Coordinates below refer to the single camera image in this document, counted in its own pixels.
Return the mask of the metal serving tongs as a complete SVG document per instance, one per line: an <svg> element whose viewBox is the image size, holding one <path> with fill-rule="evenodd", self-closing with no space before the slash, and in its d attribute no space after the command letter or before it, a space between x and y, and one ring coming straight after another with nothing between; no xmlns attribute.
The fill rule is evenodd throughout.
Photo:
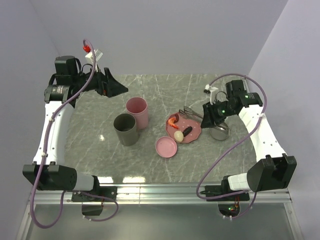
<svg viewBox="0 0 320 240"><path fill-rule="evenodd" d="M190 107L187 107L187 106L184 106L183 109L179 109L178 112L185 119L191 119L191 120L194 120L199 123L201 123L203 120L202 114L195 112L193 109L191 109ZM224 122L220 125L216 125L214 127L211 127L210 129L211 130L219 130L219 131L229 131L230 130L228 125Z"/></svg>

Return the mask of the dark toy sea cucumber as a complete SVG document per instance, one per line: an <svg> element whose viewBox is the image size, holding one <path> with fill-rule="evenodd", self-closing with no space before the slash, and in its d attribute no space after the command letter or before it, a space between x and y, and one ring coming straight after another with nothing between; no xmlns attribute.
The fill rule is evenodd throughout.
<svg viewBox="0 0 320 240"><path fill-rule="evenodd" d="M182 134L184 137L186 137L187 135L189 135L193 130L193 127L192 126L188 126L187 128L185 128L183 131L182 131Z"/></svg>

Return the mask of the white toy egg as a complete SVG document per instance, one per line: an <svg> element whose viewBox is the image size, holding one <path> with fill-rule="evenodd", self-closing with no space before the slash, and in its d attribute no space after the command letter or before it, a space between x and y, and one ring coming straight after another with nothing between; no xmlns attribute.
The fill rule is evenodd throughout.
<svg viewBox="0 0 320 240"><path fill-rule="evenodd" d="M184 140L184 134L180 130L175 131L173 137L179 143L181 143Z"/></svg>

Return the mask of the orange toy shrimp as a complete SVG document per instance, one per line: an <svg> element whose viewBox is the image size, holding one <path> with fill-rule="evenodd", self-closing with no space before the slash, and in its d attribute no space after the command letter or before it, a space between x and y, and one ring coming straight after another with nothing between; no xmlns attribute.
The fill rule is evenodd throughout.
<svg viewBox="0 0 320 240"><path fill-rule="evenodd" d="M177 122L178 122L178 119L176 117L171 117L167 120L167 125L178 130L179 127L176 125Z"/></svg>

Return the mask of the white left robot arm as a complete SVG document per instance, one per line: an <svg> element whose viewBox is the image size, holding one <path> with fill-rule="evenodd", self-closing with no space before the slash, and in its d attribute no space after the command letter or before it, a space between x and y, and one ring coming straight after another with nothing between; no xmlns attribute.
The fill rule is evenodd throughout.
<svg viewBox="0 0 320 240"><path fill-rule="evenodd" d="M55 73L44 90L45 119L40 143L32 164L23 167L23 176L36 191L83 191L89 201L101 196L97 176L77 172L65 166L65 145L71 116L80 93L95 91L101 96L112 98L129 89L119 83L109 68L100 69L101 55L85 56L90 72L85 73L80 60L71 55L57 57Z"/></svg>

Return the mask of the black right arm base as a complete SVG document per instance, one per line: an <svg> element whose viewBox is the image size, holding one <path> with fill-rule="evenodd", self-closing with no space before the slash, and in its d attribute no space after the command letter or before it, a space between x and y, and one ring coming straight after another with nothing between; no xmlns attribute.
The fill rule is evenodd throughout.
<svg viewBox="0 0 320 240"><path fill-rule="evenodd" d="M248 202L250 195L248 192L240 190L230 190L227 186L222 185L205 185L204 190L200 192L207 199L207 202L218 202L218 211L223 219L232 221L241 214L241 202Z"/></svg>

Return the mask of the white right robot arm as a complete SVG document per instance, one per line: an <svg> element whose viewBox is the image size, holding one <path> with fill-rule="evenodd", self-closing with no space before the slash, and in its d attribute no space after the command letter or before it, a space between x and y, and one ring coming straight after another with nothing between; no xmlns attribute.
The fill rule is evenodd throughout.
<svg viewBox="0 0 320 240"><path fill-rule="evenodd" d="M220 193L226 200L232 200L238 192L262 192L286 189L297 167L294 156L287 155L277 141L270 127L265 110L266 97L248 92L243 80L232 80L225 85L225 101L209 101L203 104L201 128L213 128L226 118L239 116L248 134L256 156L256 163L246 172L225 176Z"/></svg>

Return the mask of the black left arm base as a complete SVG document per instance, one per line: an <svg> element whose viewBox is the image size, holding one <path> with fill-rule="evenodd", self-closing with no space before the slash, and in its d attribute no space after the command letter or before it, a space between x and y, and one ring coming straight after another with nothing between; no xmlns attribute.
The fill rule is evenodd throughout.
<svg viewBox="0 0 320 240"><path fill-rule="evenodd" d="M105 204L115 205L115 213L119 210L116 201L118 188L116 186L99 186L91 191L75 191L72 193L71 202L81 203L81 212L85 218L100 216L105 208Z"/></svg>

